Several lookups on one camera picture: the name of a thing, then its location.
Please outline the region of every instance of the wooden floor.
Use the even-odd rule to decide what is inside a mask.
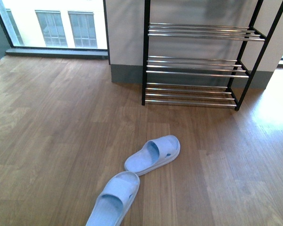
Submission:
[[[0,61],[0,226],[84,226],[153,138],[181,153],[141,176],[123,226],[283,226],[283,70],[240,111],[141,105],[106,60]]]

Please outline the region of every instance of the wall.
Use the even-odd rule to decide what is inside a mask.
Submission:
[[[255,27],[267,34],[281,0],[265,0]],[[256,0],[152,0],[151,22],[247,26]],[[144,1],[106,0],[112,81],[141,82]],[[150,38],[150,54],[236,59],[240,42]],[[248,43],[243,61],[251,68],[262,44]],[[252,87],[265,88],[283,54],[283,16]]]

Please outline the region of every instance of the window frame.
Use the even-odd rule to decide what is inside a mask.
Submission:
[[[9,19],[10,19],[10,21],[11,21],[11,24],[12,24],[13,28],[14,28],[14,31],[15,31],[15,33],[16,33],[16,36],[17,36],[17,38],[18,38],[18,41],[19,41],[20,46],[23,46],[23,45],[24,45],[23,39],[22,39],[22,36],[21,36],[20,31],[19,31],[19,29],[18,29],[18,26],[17,26],[17,24],[16,24],[16,22],[15,22],[13,12],[11,11],[11,9],[6,8],[6,13],[7,13],[7,15],[8,15],[8,17],[9,17]]]
[[[69,17],[69,21],[70,21],[70,25],[71,25],[71,31],[72,31],[72,36],[73,36],[73,39],[74,39],[74,43],[75,43],[75,47],[76,48],[87,48],[87,49],[97,49],[98,47],[98,43],[97,43],[97,37],[96,37],[96,30],[95,30],[95,22],[94,22],[94,13],[92,11],[75,11],[75,10],[69,10],[67,11],[68,12],[68,17]],[[80,38],[76,38],[75,37],[75,30],[74,30],[74,26],[73,26],[73,23],[72,23],[72,20],[71,20],[71,15],[84,15],[86,16],[86,23],[87,23],[87,31],[88,31],[88,38],[83,38],[82,37],[82,32],[81,32],[81,27],[79,26],[79,30],[80,30]],[[94,37],[95,38],[92,38],[90,37],[90,23],[88,23],[88,20],[87,20],[87,16],[88,15],[92,15],[92,20],[93,20],[93,28],[94,28]],[[81,41],[81,44],[82,46],[80,47],[77,47],[76,45],[76,39],[80,39]],[[84,46],[83,44],[83,40],[88,40],[88,43],[89,43],[89,46]],[[95,46],[92,46],[92,43],[91,41],[95,41],[96,45]]]
[[[38,22],[39,22],[39,25],[40,25],[40,29],[41,29],[41,32],[42,32],[42,35],[43,35],[46,47],[48,47],[48,48],[68,48],[67,39],[66,39],[66,35],[65,35],[65,30],[64,30],[64,26],[63,26],[63,21],[62,21],[62,17],[61,17],[61,12],[58,11],[58,10],[35,10],[35,13],[36,13],[36,16],[38,18]],[[50,29],[49,29],[49,34],[50,34],[49,37],[46,36],[46,34],[43,32],[43,29],[41,27],[40,18],[38,16],[38,14],[46,14],[44,16],[45,16],[45,21],[46,21],[46,25],[47,26],[49,26],[49,23],[48,23],[48,20],[47,20],[46,16],[50,15],[50,14],[52,15],[52,19],[53,19],[53,22],[54,22],[54,25],[55,25],[55,29],[56,29],[57,35],[58,35],[57,37],[51,35]],[[59,33],[58,33],[57,23],[56,23],[55,17],[53,16],[54,14],[59,15],[60,22],[61,22],[62,28],[63,28],[63,33],[64,33],[63,37],[60,36]],[[60,45],[59,46],[57,46],[57,45],[50,45],[48,42],[46,42],[47,39],[50,39],[51,43],[53,43],[53,39],[58,39]],[[65,40],[66,45],[62,45],[61,44],[61,39]]]

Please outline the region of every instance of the metal rod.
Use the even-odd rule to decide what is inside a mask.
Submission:
[[[221,97],[198,97],[198,96],[185,96],[185,95],[170,95],[170,94],[154,94],[146,93],[150,97],[177,97],[177,98],[191,98],[191,99],[207,99],[207,100],[235,100],[234,98],[221,98]]]
[[[191,67],[172,67],[172,66],[160,66],[160,65],[147,65],[149,68],[170,68],[178,70],[200,70],[200,71],[214,71],[214,72],[246,72],[245,70],[226,70],[226,69],[209,69],[209,68],[191,68]]]
[[[228,87],[228,88],[230,88],[230,87],[232,86],[233,81],[234,81],[234,78],[235,78],[235,76],[236,76],[236,72],[232,72],[231,76],[232,76],[232,77],[229,79],[228,84],[227,84],[227,87]]]
[[[187,90],[187,89],[162,89],[162,88],[146,88],[150,91],[170,91],[170,92],[185,92],[185,93],[205,93],[205,94],[231,94],[231,92],[218,91],[202,91],[202,90]]]
[[[169,26],[186,26],[186,27],[221,27],[221,28],[236,28],[248,29],[245,26],[225,26],[225,25],[201,25],[201,24],[168,24],[168,23],[150,23],[150,25],[169,25]]]
[[[227,87],[224,86],[195,86],[195,85],[183,85],[183,84],[167,84],[167,83],[154,83],[154,82],[148,82],[148,85],[154,85],[154,86],[187,86],[187,87],[194,87],[194,88],[211,88],[211,89],[226,89]]]
[[[227,107],[227,106],[236,107],[237,106],[237,105],[227,105],[227,104],[211,104],[211,103],[200,103],[200,102],[183,102],[183,101],[166,101],[166,100],[146,100],[146,102],[183,104],[183,105],[224,106],[224,107]]]
[[[177,65],[206,65],[206,66],[222,66],[222,67],[234,67],[235,65],[225,64],[209,64],[209,63],[195,63],[195,62],[177,62],[177,61],[161,61],[161,60],[148,60],[148,63],[160,63],[160,64],[177,64]]]
[[[166,30],[148,30],[149,32],[165,32],[165,33],[176,33],[176,34],[212,34],[212,35],[220,35],[220,36],[244,36],[244,37],[261,37],[260,34],[246,34],[243,33],[219,33],[219,32],[203,32],[203,31],[191,31],[191,32],[179,32],[179,31],[166,31]]]
[[[261,36],[262,39],[266,39],[266,36],[261,33],[260,31],[258,31],[256,28],[252,27],[252,29],[255,31],[255,34],[259,34]]]
[[[146,87],[147,87],[147,60],[149,55],[149,36],[148,27],[150,23],[150,7],[151,0],[145,0],[145,10],[144,10],[144,27],[143,27],[143,58],[142,58],[142,94],[141,94],[141,104],[145,105],[146,100]]]
[[[147,71],[147,73],[155,73],[155,74],[182,74],[182,75],[196,75],[196,76],[223,77],[223,78],[248,78],[247,75],[202,74],[202,73],[188,73],[188,72]]]
[[[234,94],[232,88],[229,88],[229,91],[231,92],[231,96],[234,98],[234,102],[236,103],[236,105],[238,105],[238,99],[236,95]]]
[[[280,5],[280,8],[279,8],[279,10],[278,10],[278,12],[277,12],[277,14],[276,14],[276,16],[275,16],[275,19],[274,19],[274,21],[273,21],[273,24],[272,24],[272,26],[271,26],[271,28],[270,28],[270,30],[269,30],[269,32],[268,32],[268,35],[267,35],[267,37],[266,37],[266,41],[264,42],[263,47],[262,47],[262,49],[261,49],[261,51],[260,51],[260,53],[259,53],[259,56],[258,56],[258,58],[257,58],[257,60],[256,60],[256,62],[255,62],[254,68],[253,68],[253,70],[251,71],[250,78],[248,79],[248,81],[247,81],[247,83],[246,83],[246,86],[245,86],[245,88],[244,88],[244,90],[243,90],[243,92],[242,92],[242,95],[241,95],[241,97],[240,97],[240,100],[239,100],[239,102],[238,102],[238,105],[237,105],[237,107],[235,107],[235,110],[236,110],[236,111],[238,111],[238,110],[240,109],[240,106],[241,106],[241,104],[242,104],[242,102],[243,102],[243,100],[244,100],[244,98],[245,98],[245,95],[246,95],[246,93],[247,93],[247,91],[248,91],[248,89],[249,89],[249,87],[250,87],[250,83],[251,83],[251,81],[252,81],[253,78],[254,78],[254,75],[255,75],[255,73],[256,73],[256,71],[257,71],[257,69],[258,69],[258,67],[259,67],[259,64],[260,64],[260,62],[261,62],[261,60],[262,60],[262,58],[263,58],[263,55],[264,55],[264,53],[265,53],[265,50],[267,49],[268,44],[269,44],[269,42],[270,42],[270,40],[271,40],[271,38],[272,38],[272,36],[273,36],[273,34],[274,34],[274,31],[275,31],[275,29],[276,29],[278,23],[279,23],[279,20],[280,20],[280,18],[281,18],[281,16],[282,16],[282,13],[283,13],[283,1],[282,1],[281,5]]]
[[[230,38],[230,37],[220,37],[216,35],[208,35],[208,36],[190,36],[190,35],[173,35],[173,34],[148,34],[148,35],[149,36],[175,37],[175,38],[192,38],[192,39],[264,41],[264,39]]]
[[[245,32],[252,32],[255,31],[243,29],[243,30],[231,30],[231,29],[217,29],[217,28],[187,28],[187,27],[160,27],[160,26],[149,26],[149,28],[153,29],[169,29],[169,30],[184,30],[184,31],[215,31],[215,32],[237,32],[237,33],[245,33]]]
[[[250,76],[250,73],[251,73],[251,72],[249,71],[249,69],[247,69],[247,67],[244,65],[244,63],[242,63],[241,60],[239,60],[238,63],[241,64],[241,68],[246,71],[245,73],[246,73],[248,76]]]
[[[165,58],[165,59],[178,59],[178,60],[203,60],[203,61],[226,61],[237,62],[237,60],[223,60],[223,59],[208,59],[208,58],[185,58],[185,57],[172,57],[172,56],[148,56],[148,58]]]

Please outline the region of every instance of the building window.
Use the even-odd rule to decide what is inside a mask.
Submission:
[[[97,48],[92,12],[69,11],[69,19],[76,48]]]
[[[14,17],[13,17],[13,14],[11,13],[11,10],[8,9],[8,8],[6,9],[6,12],[8,13],[8,17],[9,17],[9,19],[10,19],[10,21],[11,21],[11,25],[13,26],[13,28],[14,28],[14,30],[15,30],[15,33],[16,33],[16,36],[17,36],[17,38],[18,38],[19,44],[20,44],[21,46],[23,46],[24,43],[23,43],[22,37],[21,37],[21,35],[20,35],[19,29],[18,29],[18,27],[17,27],[17,25],[16,25],[16,22],[15,22],[15,19],[14,19]]]
[[[61,13],[36,10],[40,28],[47,47],[67,47]]]

